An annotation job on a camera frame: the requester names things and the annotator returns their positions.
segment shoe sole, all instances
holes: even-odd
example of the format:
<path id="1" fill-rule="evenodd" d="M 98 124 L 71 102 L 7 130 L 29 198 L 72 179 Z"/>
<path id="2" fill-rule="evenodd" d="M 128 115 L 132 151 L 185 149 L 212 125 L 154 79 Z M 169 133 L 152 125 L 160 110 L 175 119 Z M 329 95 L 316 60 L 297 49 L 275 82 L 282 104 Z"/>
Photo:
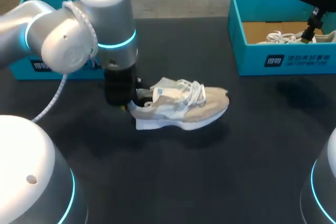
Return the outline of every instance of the shoe sole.
<path id="1" fill-rule="evenodd" d="M 219 114 L 216 114 L 215 116 L 208 118 L 203 121 L 199 122 L 193 122 L 193 123 L 187 123 L 187 122 L 180 122 L 180 121 L 174 121 L 174 120 L 140 120 L 140 119 L 135 119 L 135 128 L 139 131 L 141 130 L 155 130 L 155 129 L 160 129 L 162 127 L 166 126 L 177 126 L 180 127 L 181 129 L 185 131 L 192 131 L 195 129 L 202 128 L 204 126 L 207 126 L 208 124 L 211 124 L 212 122 L 216 121 L 218 118 L 220 118 L 227 108 L 222 111 Z"/>

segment glowing blue ring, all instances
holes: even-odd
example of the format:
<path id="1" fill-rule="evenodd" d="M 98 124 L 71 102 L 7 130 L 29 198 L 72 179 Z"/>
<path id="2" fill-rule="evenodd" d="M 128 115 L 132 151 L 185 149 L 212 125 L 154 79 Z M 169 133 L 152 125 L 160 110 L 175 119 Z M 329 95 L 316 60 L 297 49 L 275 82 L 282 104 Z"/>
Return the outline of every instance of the glowing blue ring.
<path id="1" fill-rule="evenodd" d="M 311 170 L 311 177 L 310 177 L 310 182 L 311 182 L 311 189 L 313 191 L 313 194 L 314 194 L 314 197 L 315 197 L 315 200 L 317 202 L 317 205 L 319 205 L 319 207 L 321 208 L 322 212 L 324 213 L 324 215 L 333 223 L 333 224 L 336 224 L 336 222 L 329 216 L 329 214 L 327 214 L 327 212 L 324 210 L 324 208 L 322 207 L 322 205 L 320 204 L 319 200 L 317 199 L 317 196 L 316 196 L 316 193 L 315 193 L 315 190 L 314 190 L 314 185 L 313 185 L 313 172 L 314 172 L 314 167 L 315 167 L 315 164 L 316 164 L 316 161 L 313 165 L 313 169 Z"/>
<path id="2" fill-rule="evenodd" d="M 74 177 L 71 169 L 70 169 L 70 171 L 71 171 L 71 175 L 72 175 L 72 195 L 71 195 L 70 203 L 68 205 L 67 210 L 65 211 L 63 217 L 61 218 L 61 220 L 57 224 L 62 224 L 63 223 L 63 221 L 65 220 L 65 218 L 67 217 L 67 215 L 70 211 L 72 202 L 74 201 L 74 197 L 75 197 L 75 177 Z"/>
<path id="3" fill-rule="evenodd" d="M 26 45 L 27 47 L 30 49 L 29 45 L 28 45 L 28 32 L 29 32 L 29 29 L 31 28 L 31 26 L 33 25 L 33 23 L 38 20 L 39 18 L 41 18 L 42 16 L 46 15 L 46 14 L 49 14 L 51 13 L 51 11 L 47 11 L 47 12 L 43 12 L 43 13 L 39 13 L 37 14 L 34 18 L 31 19 L 31 21 L 29 21 L 27 27 L 26 27 L 26 31 L 25 31 L 25 42 L 26 42 Z"/>
<path id="4" fill-rule="evenodd" d="M 135 38 L 136 34 L 137 34 L 137 31 L 134 30 L 134 33 L 133 33 L 132 37 L 129 38 L 128 40 L 124 41 L 123 43 L 119 43 L 119 44 L 115 44 L 115 45 L 104 45 L 104 44 L 99 44 L 98 43 L 98 47 L 108 48 L 108 49 L 123 47 L 123 46 L 129 44 Z"/>

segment teal shoe box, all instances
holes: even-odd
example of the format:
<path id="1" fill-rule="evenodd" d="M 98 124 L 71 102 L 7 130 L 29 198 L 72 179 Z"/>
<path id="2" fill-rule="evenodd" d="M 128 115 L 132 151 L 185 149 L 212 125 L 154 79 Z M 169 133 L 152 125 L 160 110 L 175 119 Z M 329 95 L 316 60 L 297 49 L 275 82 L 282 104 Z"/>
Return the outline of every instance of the teal shoe box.
<path id="1" fill-rule="evenodd" d="M 336 73 L 336 43 L 247 43 L 244 22 L 307 22 L 313 9 L 299 0 L 231 0 L 228 30 L 239 75 Z M 322 21 L 325 35 L 336 30 L 336 14 Z"/>
<path id="2" fill-rule="evenodd" d="M 21 0 L 20 4 L 29 1 Z M 63 1 L 68 0 L 40 0 L 55 9 L 62 7 Z M 43 61 L 36 55 L 31 55 L 22 60 L 13 63 L 10 69 L 17 80 L 60 80 L 61 74 L 53 72 Z M 71 73 L 68 79 L 103 79 L 103 71 L 99 65 L 93 67 L 91 62 L 87 62 L 81 69 Z"/>

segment sneaker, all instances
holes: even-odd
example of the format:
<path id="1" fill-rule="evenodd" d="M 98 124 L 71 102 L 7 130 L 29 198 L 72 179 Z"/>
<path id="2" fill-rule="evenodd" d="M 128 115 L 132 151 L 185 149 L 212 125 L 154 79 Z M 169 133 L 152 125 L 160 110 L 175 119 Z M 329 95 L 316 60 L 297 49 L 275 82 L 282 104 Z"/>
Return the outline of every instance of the sneaker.
<path id="1" fill-rule="evenodd" d="M 137 93 L 139 100 L 144 101 L 143 106 L 133 101 L 127 105 L 137 130 L 169 125 L 195 130 L 220 118 L 229 105 L 227 90 L 204 87 L 197 81 L 162 78 L 149 90 L 139 89 Z"/>
<path id="2" fill-rule="evenodd" d="M 288 44 L 288 43 L 303 43 L 301 41 L 301 36 L 303 32 L 298 34 L 281 34 L 280 31 L 275 31 L 275 33 L 271 33 L 266 36 L 266 41 L 259 42 L 258 44 Z M 309 43 L 321 43 L 321 42 L 333 42 L 329 39 L 335 39 L 335 32 L 333 31 L 329 35 L 315 35 L 313 40 Z"/>

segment printed logo on box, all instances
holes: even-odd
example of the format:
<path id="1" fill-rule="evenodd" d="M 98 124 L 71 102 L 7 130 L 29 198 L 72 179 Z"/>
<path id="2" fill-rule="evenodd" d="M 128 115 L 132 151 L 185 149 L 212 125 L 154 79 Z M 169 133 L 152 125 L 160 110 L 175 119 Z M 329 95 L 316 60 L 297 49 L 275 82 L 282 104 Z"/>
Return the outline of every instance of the printed logo on box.
<path id="1" fill-rule="evenodd" d="M 330 55 L 290 55 L 286 67 L 290 66 L 326 66 Z"/>
<path id="2" fill-rule="evenodd" d="M 51 69 L 42 60 L 30 60 L 35 72 L 51 72 Z"/>
<path id="3" fill-rule="evenodd" d="M 30 60 L 30 63 L 35 72 L 52 72 L 48 65 L 42 60 Z M 93 66 L 91 62 L 86 62 L 81 68 L 83 71 L 94 71 L 98 69 L 102 69 L 101 65 L 95 64 L 95 66 Z"/>
<path id="4" fill-rule="evenodd" d="M 268 67 L 280 67 L 285 55 L 269 55 L 265 61 L 265 68 Z"/>

